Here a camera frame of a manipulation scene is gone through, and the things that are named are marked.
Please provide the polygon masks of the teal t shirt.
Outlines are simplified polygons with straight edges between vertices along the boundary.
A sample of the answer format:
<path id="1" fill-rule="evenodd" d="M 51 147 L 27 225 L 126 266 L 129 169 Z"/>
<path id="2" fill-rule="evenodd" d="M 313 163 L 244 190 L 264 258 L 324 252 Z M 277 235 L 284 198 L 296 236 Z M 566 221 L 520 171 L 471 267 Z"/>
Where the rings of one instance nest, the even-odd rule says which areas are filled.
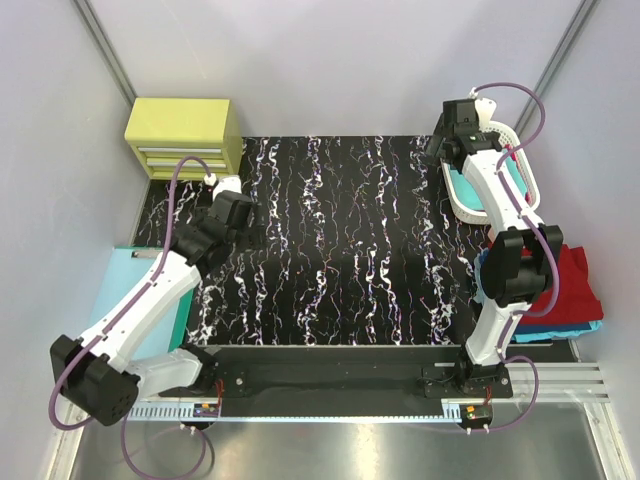
<path id="1" fill-rule="evenodd" d="M 510 158 L 506 159 L 505 164 L 514 182 L 518 186 L 519 191 L 524 195 L 526 200 L 529 200 L 528 188 L 518 169 L 516 155 L 513 154 Z M 480 198 L 464 176 L 449 164 L 444 164 L 443 171 L 449 173 L 451 185 L 459 203 L 470 210 L 483 211 Z"/>

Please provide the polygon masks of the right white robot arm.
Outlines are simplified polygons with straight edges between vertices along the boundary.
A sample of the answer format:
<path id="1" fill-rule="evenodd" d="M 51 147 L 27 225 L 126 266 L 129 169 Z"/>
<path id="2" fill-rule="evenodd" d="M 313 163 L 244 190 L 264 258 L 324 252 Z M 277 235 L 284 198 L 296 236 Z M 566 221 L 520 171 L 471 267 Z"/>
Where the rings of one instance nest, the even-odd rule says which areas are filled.
<path id="1" fill-rule="evenodd" d="M 495 121 L 489 99 L 448 100 L 436 123 L 428 154 L 454 167 L 473 187 L 495 238 L 480 266 L 484 294 L 473 333 L 453 368 L 453 382 L 466 396 L 499 384 L 507 345 L 521 318 L 545 291 L 559 289 L 559 227 L 536 214 L 506 161 L 522 148 L 514 132 Z"/>

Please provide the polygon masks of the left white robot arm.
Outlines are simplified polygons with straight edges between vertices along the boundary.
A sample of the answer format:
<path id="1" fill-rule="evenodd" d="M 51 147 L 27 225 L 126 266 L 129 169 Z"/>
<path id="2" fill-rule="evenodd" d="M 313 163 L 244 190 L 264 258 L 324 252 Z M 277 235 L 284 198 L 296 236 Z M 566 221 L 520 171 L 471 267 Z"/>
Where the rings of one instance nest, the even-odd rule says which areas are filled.
<path id="1" fill-rule="evenodd" d="M 255 249 L 263 235 L 258 203 L 222 190 L 198 220 L 180 227 L 168 250 L 103 318 L 78 338 L 58 337 L 50 347 L 55 379 L 49 418 L 64 397 L 104 426 L 118 423 L 139 399 L 182 388 L 193 395 L 215 386 L 216 359 L 206 350 L 183 344 L 143 360 L 134 355 L 165 314 L 203 278 L 235 252 Z"/>

